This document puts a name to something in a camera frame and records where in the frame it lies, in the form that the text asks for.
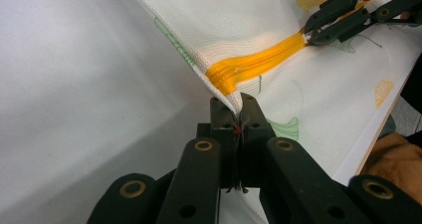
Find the orange stripe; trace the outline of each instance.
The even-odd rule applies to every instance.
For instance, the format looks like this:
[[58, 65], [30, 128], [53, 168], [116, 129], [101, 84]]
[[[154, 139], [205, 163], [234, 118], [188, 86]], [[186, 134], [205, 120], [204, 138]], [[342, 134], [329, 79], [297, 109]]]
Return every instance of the orange stripe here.
[[289, 37], [263, 52], [220, 61], [205, 73], [210, 82], [224, 95], [236, 91], [236, 85], [256, 78], [282, 63], [305, 47], [303, 32]]

